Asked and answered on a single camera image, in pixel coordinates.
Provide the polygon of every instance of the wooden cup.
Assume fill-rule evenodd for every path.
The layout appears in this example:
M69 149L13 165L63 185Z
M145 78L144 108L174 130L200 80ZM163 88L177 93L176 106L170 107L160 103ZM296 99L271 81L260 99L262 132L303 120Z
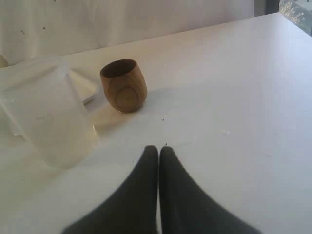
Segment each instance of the wooden cup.
M147 87L136 61L122 59L112 62L100 72L108 102L121 112L133 112L145 102Z

